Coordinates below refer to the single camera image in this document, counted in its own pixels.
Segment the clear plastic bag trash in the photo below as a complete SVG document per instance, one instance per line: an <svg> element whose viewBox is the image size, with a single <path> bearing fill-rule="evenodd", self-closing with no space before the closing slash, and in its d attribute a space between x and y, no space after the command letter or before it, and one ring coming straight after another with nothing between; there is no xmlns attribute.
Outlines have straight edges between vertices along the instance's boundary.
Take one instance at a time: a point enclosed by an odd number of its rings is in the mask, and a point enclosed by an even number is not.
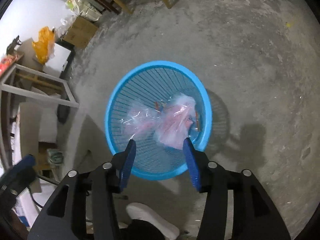
<svg viewBox="0 0 320 240"><path fill-rule="evenodd" d="M134 101L125 118L120 120L121 132L128 139L151 138L157 144L181 150L190 131L199 132L196 101L183 93L154 107Z"/></svg>

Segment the blue plastic mesh trash basket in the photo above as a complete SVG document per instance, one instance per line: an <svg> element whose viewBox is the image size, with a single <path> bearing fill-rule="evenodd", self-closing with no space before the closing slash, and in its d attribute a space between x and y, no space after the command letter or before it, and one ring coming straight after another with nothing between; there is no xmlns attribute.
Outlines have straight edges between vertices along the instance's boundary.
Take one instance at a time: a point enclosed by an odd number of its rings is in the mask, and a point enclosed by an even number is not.
<svg viewBox="0 0 320 240"><path fill-rule="evenodd" d="M189 138L206 148L212 129L209 96L198 77L170 61L145 63L114 89L105 115L105 135L113 154L136 142L132 174L165 180L187 170L182 146Z"/></svg>

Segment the white shoe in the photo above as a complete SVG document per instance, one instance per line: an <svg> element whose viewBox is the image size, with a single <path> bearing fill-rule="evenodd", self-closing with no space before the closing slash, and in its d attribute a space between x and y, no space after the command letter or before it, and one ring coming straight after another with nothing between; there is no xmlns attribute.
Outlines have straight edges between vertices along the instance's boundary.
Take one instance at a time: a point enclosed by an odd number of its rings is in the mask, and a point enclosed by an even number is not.
<svg viewBox="0 0 320 240"><path fill-rule="evenodd" d="M132 220L145 221L161 232L164 239L177 239L180 231L173 224L162 218L152 208L142 203L130 203L126 207L127 214Z"/></svg>

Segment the white foam box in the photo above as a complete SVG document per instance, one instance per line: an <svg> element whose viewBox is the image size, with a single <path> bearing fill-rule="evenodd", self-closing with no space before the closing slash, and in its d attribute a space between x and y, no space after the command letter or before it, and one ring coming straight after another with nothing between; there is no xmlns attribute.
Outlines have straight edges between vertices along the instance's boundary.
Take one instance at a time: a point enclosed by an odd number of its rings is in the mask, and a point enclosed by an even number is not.
<svg viewBox="0 0 320 240"><path fill-rule="evenodd" d="M68 64L70 55L71 51L69 49L56 43L52 55L43 65L43 72L51 76L60 77Z"/></svg>

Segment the brown cardboard box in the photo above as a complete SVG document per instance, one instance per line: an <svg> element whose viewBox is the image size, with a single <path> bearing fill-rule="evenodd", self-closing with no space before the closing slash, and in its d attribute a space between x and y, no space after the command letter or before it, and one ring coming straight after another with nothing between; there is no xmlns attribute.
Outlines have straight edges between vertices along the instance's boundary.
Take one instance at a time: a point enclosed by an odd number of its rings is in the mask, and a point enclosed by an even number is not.
<svg viewBox="0 0 320 240"><path fill-rule="evenodd" d="M63 35L62 40L74 45L76 48L85 49L98 27L89 20L78 16L70 28Z"/></svg>

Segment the orange plastic bag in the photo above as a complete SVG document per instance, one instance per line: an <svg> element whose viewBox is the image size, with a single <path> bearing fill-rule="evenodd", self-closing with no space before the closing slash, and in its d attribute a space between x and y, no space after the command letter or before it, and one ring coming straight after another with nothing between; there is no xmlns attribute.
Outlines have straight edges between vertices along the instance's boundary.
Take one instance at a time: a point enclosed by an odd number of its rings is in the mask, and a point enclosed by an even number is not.
<svg viewBox="0 0 320 240"><path fill-rule="evenodd" d="M48 26L39 30L38 40L32 42L32 48L40 64L45 64L54 51L55 33Z"/></svg>

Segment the white plastic bags pile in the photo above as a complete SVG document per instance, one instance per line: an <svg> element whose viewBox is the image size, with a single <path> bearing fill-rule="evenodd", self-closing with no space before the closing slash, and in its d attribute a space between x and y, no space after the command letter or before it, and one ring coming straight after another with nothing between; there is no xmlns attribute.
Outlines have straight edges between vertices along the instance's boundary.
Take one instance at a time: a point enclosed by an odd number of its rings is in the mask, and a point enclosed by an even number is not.
<svg viewBox="0 0 320 240"><path fill-rule="evenodd" d="M77 17L82 17L89 22L95 23L99 21L102 13L98 11L91 3L84 0L67 0L66 8L71 11L71 15L61 19L63 26L71 26Z"/></svg>

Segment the grey metal frame shelf table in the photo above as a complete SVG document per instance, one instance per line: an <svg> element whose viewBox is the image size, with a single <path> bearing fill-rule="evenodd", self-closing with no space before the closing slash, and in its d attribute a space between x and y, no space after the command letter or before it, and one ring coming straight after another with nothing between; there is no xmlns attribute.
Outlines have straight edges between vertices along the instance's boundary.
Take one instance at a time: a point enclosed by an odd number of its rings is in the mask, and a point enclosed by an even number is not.
<svg viewBox="0 0 320 240"><path fill-rule="evenodd" d="M51 86L47 87L42 81L33 83L29 90L14 86L14 78L21 78L21 74L28 72L40 77L47 77L61 83L58 90ZM45 73L13 64L1 74L1 164L5 170L12 166L12 152L10 144L10 100L12 95L24 97L23 102L32 103L31 130L29 133L36 142L30 142L29 145L38 146L39 142L49 144L57 143L57 107L58 105L78 108L71 93L70 88L65 80L52 77Z"/></svg>

